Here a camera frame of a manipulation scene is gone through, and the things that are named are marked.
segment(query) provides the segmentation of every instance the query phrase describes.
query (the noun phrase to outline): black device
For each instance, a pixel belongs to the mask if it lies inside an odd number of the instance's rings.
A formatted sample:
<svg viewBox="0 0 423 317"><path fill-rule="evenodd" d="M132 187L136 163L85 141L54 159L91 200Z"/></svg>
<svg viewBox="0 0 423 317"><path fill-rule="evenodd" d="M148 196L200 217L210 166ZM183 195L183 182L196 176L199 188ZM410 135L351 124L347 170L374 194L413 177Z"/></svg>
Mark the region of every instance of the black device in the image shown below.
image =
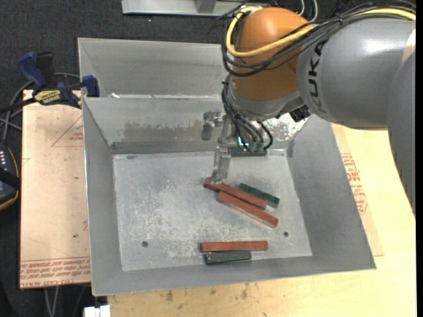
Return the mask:
<svg viewBox="0 0 423 317"><path fill-rule="evenodd" d="M0 210L16 201L19 190L20 180L15 158L9 147L0 142Z"/></svg>

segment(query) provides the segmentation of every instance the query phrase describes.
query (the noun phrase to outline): blue clamp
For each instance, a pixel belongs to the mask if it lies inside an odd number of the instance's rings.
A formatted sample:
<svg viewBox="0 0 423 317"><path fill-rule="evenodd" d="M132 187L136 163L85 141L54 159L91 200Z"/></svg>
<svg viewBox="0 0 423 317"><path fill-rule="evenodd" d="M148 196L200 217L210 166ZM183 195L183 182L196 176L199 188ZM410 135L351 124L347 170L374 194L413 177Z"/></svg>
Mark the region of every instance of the blue clamp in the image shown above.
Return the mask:
<svg viewBox="0 0 423 317"><path fill-rule="evenodd" d="M44 78L41 70L36 65L35 52L28 52L18 60L20 72L35 85L32 91L32 97L35 101L45 106L52 104L67 104L72 107L81 107L81 98L74 95L71 90L66 88L65 83L59 82L56 88L46 88L47 80ZM97 80L92 75L82 78L83 87L81 97L99 97L100 90Z"/></svg>

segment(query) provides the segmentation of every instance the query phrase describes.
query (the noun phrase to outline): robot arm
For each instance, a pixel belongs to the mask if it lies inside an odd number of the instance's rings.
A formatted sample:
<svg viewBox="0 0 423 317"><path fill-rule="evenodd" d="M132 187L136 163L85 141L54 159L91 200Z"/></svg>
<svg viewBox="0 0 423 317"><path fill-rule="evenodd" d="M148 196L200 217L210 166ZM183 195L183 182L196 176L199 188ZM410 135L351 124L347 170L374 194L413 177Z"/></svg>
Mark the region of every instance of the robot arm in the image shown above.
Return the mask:
<svg viewBox="0 0 423 317"><path fill-rule="evenodd" d="M415 205L415 21L411 4L364 5L315 24L279 7L241 9L222 47L229 72L222 99L243 148L266 150L271 142L254 124L288 112L388 128Z"/></svg>

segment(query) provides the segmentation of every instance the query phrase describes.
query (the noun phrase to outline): yellow cable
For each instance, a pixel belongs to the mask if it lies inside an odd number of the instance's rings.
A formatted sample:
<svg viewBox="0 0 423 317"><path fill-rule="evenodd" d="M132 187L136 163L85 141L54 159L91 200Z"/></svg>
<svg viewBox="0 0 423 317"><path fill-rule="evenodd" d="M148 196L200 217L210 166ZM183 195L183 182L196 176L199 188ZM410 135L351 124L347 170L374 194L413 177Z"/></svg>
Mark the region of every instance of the yellow cable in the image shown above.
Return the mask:
<svg viewBox="0 0 423 317"><path fill-rule="evenodd" d="M232 54L234 57L252 57L252 56L267 52L269 50L272 50L275 47L283 46L283 45L285 45L289 42L295 41L296 39L300 38L302 35L308 33L310 30L313 29L313 26L310 25L310 26L308 26L308 27L306 27L302 30L299 30L298 32L296 32L294 34L286 36L285 38L279 39L275 42L272 42L271 44L262 46L260 48L255 49L255 50L251 50L249 52L238 52L238 51L234 50L232 48L231 39L232 39L233 30L238 23L238 19L241 18L242 15L245 14L245 13L258 11L259 9L262 9L262 7L245 7L244 9L241 9L238 12L238 14L236 15L236 17L232 20L231 24L229 25L229 27L227 29L227 33L226 33L225 44L226 44L227 51L230 54ZM401 17L407 18L411 21L416 21L416 15L414 15L410 12L406 12L406 11L402 11L400 9L394 9L394 8L374 9L374 10L371 10L371 11L357 13L356 15L374 14L374 13L394 14L394 15L399 15Z"/></svg>
<svg viewBox="0 0 423 317"><path fill-rule="evenodd" d="M394 14L394 15L399 15L400 17L407 18L408 20L411 20L411 21L416 21L416 15L414 15L410 12L407 12L407 11L403 11L402 9L395 9L395 8L373 9L373 10L370 10L370 11L358 13L358 15L360 15L360 14L375 14L375 13Z"/></svg>

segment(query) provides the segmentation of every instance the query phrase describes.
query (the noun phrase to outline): black cable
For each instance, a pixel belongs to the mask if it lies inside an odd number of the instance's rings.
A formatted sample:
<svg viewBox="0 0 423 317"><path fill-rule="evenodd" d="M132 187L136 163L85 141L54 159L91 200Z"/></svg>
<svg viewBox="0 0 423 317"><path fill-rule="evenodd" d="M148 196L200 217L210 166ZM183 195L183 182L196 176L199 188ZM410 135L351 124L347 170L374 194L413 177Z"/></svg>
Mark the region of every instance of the black cable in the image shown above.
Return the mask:
<svg viewBox="0 0 423 317"><path fill-rule="evenodd" d="M264 147L264 150L268 149L273 144L273 135L270 133L270 130L263 124L263 122L259 122L262 126L263 130L269 136L269 143Z"/></svg>

